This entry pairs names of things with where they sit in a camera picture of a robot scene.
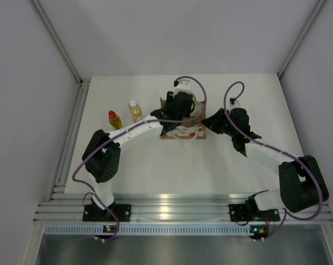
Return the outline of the burlap watermelon print canvas bag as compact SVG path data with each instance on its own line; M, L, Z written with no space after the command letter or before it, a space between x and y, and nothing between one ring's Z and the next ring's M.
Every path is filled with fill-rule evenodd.
M166 105L166 100L160 98L161 106ZM202 108L204 107L205 101L195 101L195 110L191 113L190 118L195 118ZM201 121L206 118L205 112L194 121L189 123L183 123L177 126L173 131L167 132L160 136L162 140L178 140L181 142L189 142L193 140L204 140L206 138L205 126L202 125Z

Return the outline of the white cap amber bottle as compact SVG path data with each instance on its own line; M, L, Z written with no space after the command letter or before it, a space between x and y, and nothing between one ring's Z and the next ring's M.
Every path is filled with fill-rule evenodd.
M128 104L131 117L133 119L133 122L138 122L142 119L142 110L140 108L140 105L137 101L131 100Z

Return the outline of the red cap yellow liquid bottle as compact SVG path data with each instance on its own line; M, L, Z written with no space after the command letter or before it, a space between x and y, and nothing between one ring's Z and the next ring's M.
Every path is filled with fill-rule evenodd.
M108 113L108 118L109 118L109 123L110 125L115 129L115 130L119 130L121 129L123 126L121 124L121 120L120 117L116 114L116 112L114 112L113 110L110 110Z

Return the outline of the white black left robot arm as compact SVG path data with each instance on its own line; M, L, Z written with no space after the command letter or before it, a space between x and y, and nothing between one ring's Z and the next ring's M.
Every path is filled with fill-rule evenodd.
M163 107L142 120L117 131L105 132L99 129L93 134L82 160L92 180L95 214L101 220L107 221L114 214L112 180L118 172L121 154L140 142L174 130L181 125L180 120L190 117L194 106L191 94L168 92Z

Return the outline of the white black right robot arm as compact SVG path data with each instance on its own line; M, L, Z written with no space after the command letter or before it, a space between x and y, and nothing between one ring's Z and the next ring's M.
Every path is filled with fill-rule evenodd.
M248 197L248 216L260 219L267 210L279 208L297 213L327 201L329 191L317 160L311 155L295 157L260 143L261 137L251 131L249 120L247 111L243 108L234 108L231 111L221 108L201 122L216 134L230 136L237 152L256 160L278 176L278 188Z

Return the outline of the aluminium mounting rail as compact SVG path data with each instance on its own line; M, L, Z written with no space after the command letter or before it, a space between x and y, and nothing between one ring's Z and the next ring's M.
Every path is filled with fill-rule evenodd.
M130 204L133 224L224 223L229 224L231 204L245 201L247 194L225 195L128 195L117 194L118 204ZM41 202L34 214L36 223L78 223L91 195L54 193Z

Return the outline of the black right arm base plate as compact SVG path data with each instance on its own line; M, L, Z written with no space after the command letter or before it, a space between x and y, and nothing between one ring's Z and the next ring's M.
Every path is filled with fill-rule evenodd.
M261 211L247 204L229 204L229 213L231 222L273 222L281 220L277 209Z

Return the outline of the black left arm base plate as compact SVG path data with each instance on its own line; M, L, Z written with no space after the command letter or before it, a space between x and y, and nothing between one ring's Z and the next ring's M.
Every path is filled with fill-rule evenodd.
M112 204L109 209L113 212L119 222L129 222L131 216L130 204ZM84 222L112 222L115 218L106 209L101 209L95 204L84 206L82 221Z

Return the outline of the right aluminium frame post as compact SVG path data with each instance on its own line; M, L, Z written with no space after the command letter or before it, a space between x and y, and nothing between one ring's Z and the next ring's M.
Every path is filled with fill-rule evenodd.
M278 72L278 79L281 80L282 77L287 72L290 64L295 58L296 54L300 50L300 47L303 45L306 37L309 35L310 31L313 29L318 17L323 12L325 6L328 4L328 0L319 0L315 1L313 9L310 11L309 16L306 18L303 26L300 28L298 36L294 39L293 45L288 50Z

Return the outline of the aluminium frame post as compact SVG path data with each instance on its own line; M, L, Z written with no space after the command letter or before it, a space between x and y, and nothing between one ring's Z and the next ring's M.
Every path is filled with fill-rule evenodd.
M61 38L59 37L54 25L52 24L49 16L47 15L43 5L38 0L29 0L30 5L37 14L39 20L42 22L46 32L48 33L50 39L52 40L54 46L57 48L58 53L62 57L64 63L68 67L68 70L74 80L78 83L82 83L82 78L80 77L76 67L74 66Z
M300 28L298 36L294 39L293 45L288 50L278 72L278 79L281 80L282 77L287 72L290 64L295 58L296 54L300 50L300 47L303 45L306 37L309 35L310 31L313 29L318 17L323 12L325 6L328 4L328 0L319 0L315 1L313 9L310 11L309 16L306 18L303 26Z

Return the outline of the left aluminium frame post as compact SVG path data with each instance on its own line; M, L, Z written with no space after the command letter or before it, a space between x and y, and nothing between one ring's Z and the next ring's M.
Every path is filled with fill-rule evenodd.
M62 57L64 63L68 67L68 70L74 80L78 83L82 83L82 78L80 77L76 67L74 66L61 38L59 37L54 25L52 24L49 16L47 15L43 5L38 0L29 0L30 5L37 14L39 20L42 22L46 32L48 33L50 39L52 40L54 46L57 48L58 53Z

